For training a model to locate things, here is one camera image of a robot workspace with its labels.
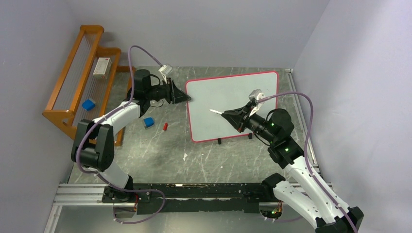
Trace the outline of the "red capped whiteboard marker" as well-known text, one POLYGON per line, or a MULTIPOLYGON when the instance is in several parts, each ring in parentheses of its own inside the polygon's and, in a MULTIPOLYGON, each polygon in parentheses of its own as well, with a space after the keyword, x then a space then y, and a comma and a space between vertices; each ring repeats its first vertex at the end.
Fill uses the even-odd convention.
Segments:
POLYGON ((217 111, 217 110, 214 110, 214 109, 210 109, 210 111, 211 111, 211 112, 213 112, 213 113, 219 114, 219 115, 221 115, 221 114, 222 114, 222 112, 217 111))

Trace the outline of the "red framed whiteboard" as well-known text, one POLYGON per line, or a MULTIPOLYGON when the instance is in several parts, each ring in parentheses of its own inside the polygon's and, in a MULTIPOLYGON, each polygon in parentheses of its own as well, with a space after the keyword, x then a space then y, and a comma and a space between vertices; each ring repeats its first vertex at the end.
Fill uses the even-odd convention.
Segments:
POLYGON ((202 78, 187 81, 189 126, 192 141, 205 142, 218 138, 248 135, 250 130, 237 132, 223 117, 210 109, 220 112, 243 107, 249 102, 249 94, 261 89, 265 96, 278 93, 279 74, 264 71, 222 77, 202 78))

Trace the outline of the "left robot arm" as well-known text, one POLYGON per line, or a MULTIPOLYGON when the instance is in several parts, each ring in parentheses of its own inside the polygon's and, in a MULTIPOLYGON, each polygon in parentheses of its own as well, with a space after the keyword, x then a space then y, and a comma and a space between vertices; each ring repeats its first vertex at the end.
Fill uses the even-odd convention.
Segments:
POLYGON ((119 202, 134 197, 133 179, 114 161, 114 137, 127 124, 142 117, 153 100, 178 104, 191 97, 178 89, 171 78, 152 84, 155 75, 146 69, 134 72, 126 99, 109 113, 93 120, 79 121, 71 159, 86 174, 97 175, 109 186, 109 197, 119 202))

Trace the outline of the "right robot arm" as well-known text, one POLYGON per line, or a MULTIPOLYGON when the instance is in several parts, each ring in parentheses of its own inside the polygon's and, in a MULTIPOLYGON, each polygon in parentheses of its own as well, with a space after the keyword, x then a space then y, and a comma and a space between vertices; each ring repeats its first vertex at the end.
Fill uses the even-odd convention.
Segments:
POLYGON ((275 173, 263 181, 262 195, 278 199, 302 216, 317 233, 357 233, 364 214, 350 207, 326 184, 306 161, 304 150, 292 138, 292 118, 285 109, 273 109, 266 117, 252 114, 255 104, 224 111, 221 116, 238 132, 248 129, 268 142, 271 159, 291 175, 304 190, 296 190, 282 175, 275 173))

